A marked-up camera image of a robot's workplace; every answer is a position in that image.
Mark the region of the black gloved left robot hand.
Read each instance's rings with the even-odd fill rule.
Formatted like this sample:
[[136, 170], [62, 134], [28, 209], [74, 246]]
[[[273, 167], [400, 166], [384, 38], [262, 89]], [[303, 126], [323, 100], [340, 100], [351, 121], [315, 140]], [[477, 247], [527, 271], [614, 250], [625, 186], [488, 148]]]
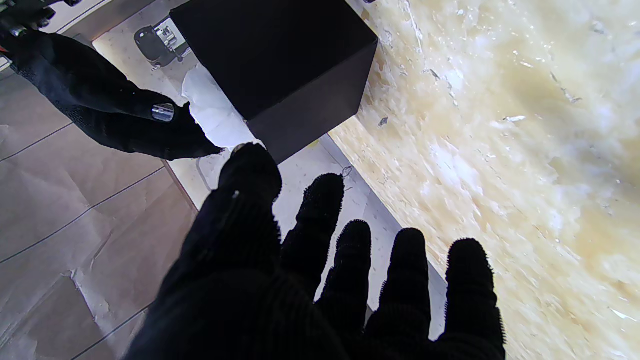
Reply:
[[126, 360], [504, 360], [506, 335], [482, 245], [448, 251], [445, 329], [432, 321], [426, 241], [403, 228], [393, 242], [377, 310], [367, 316], [371, 229], [350, 221], [318, 300], [345, 180], [307, 187], [285, 238], [273, 205], [282, 190], [262, 145], [237, 146], [151, 303]]

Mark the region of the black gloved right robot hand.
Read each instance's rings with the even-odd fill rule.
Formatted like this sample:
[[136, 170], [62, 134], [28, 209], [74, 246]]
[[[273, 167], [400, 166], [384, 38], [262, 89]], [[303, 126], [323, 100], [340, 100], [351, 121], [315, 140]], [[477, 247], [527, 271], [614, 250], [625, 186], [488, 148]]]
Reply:
[[166, 161], [219, 155], [190, 103], [139, 88], [92, 47], [57, 33], [1, 33], [11, 69], [98, 144]]

